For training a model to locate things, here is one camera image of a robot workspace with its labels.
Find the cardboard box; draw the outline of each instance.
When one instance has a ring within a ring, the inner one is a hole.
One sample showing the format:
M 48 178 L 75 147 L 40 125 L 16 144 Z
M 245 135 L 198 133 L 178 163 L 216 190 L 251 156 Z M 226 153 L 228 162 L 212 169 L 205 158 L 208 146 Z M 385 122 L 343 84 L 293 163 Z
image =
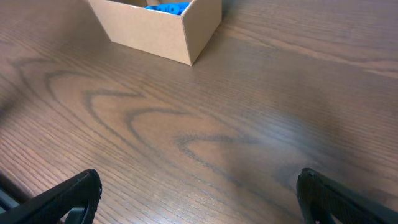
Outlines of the cardboard box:
M 88 0 L 116 43 L 192 65 L 221 22 L 221 0 Z M 190 2 L 181 16 L 144 9 Z

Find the open box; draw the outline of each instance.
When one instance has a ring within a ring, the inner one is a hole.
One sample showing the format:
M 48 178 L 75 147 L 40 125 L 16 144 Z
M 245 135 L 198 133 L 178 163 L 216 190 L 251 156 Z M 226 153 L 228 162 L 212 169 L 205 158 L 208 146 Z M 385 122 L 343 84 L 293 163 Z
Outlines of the open box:
M 192 65 L 221 22 L 221 0 L 88 0 L 116 43 Z M 144 9 L 190 2 L 181 16 Z

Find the blue plastic object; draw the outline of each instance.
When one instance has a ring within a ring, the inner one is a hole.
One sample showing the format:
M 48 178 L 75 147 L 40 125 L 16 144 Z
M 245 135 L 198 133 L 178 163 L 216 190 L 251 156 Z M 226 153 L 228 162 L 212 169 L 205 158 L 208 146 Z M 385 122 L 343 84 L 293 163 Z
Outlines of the blue plastic object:
M 182 12 L 189 6 L 189 2 L 183 3 L 168 3 L 160 4 L 158 6 L 147 6 L 146 9 L 158 10 L 162 12 L 168 12 L 174 15 L 181 15 Z

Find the wooden table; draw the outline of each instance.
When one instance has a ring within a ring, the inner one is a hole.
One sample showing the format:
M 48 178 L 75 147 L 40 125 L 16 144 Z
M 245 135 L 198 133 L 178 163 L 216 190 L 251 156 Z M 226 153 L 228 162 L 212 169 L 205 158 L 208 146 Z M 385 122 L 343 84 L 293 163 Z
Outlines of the wooden table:
M 230 0 L 193 67 L 111 43 L 82 0 L 0 2 L 0 173 L 89 168 L 95 223 L 302 223 L 312 167 L 398 210 L 398 3 Z

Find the brown wooden surface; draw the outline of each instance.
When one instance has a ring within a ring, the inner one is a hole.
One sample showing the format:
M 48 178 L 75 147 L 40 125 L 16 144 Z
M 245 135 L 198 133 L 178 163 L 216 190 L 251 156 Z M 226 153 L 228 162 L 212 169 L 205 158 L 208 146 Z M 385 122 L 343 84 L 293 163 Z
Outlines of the brown wooden surface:
M 89 168 L 96 223 L 302 223 L 312 167 L 398 210 L 398 3 L 230 0 L 191 68 L 112 44 L 87 2 L 0 2 L 0 173 Z

